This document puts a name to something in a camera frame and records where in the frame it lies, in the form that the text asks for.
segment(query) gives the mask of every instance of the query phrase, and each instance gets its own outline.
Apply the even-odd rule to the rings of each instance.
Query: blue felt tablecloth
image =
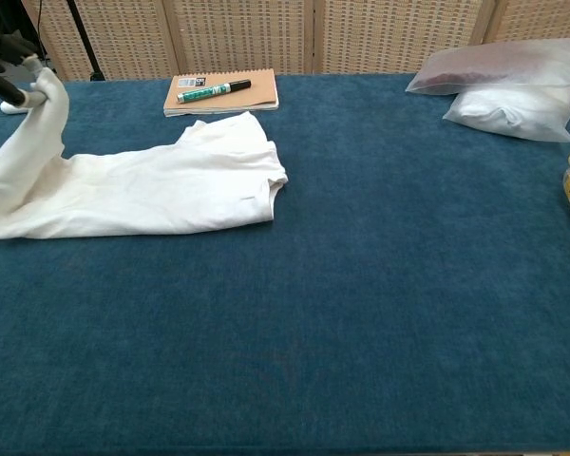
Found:
[[[570,449],[570,144],[409,79],[277,79],[273,223],[0,241],[0,454]],[[172,143],[167,88],[68,85],[66,154]]]

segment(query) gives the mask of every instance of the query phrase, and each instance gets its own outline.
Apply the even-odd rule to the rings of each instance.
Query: black cable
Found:
[[[42,0],[40,0],[40,6],[38,7],[38,23],[36,24],[36,34],[38,35],[38,46],[40,48],[40,53],[42,54],[42,61],[47,64],[47,56],[45,55],[45,47],[42,46],[42,39],[40,38],[40,18],[42,17]]]

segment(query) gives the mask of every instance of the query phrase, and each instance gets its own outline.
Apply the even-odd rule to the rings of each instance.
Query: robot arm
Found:
[[[0,60],[13,65],[23,65],[36,77],[43,68],[32,43],[14,35],[6,35],[1,31]],[[0,72],[4,70],[4,67],[0,65]],[[21,90],[0,76],[0,99],[15,107],[35,107],[41,105],[46,96],[40,92],[28,93]]]

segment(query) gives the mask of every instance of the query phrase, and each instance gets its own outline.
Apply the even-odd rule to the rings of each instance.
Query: blue fabric surface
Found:
[[[273,223],[0,241],[0,454],[570,449],[570,144],[409,80],[277,79]],[[66,154],[172,143],[167,88],[68,85]]]

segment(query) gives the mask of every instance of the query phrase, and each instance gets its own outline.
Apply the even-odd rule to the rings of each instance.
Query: plastic bag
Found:
[[[570,143],[570,86],[485,86],[460,93],[444,119],[534,141]]]
[[[406,91],[447,95],[502,84],[570,86],[570,38],[441,50],[428,58]]]

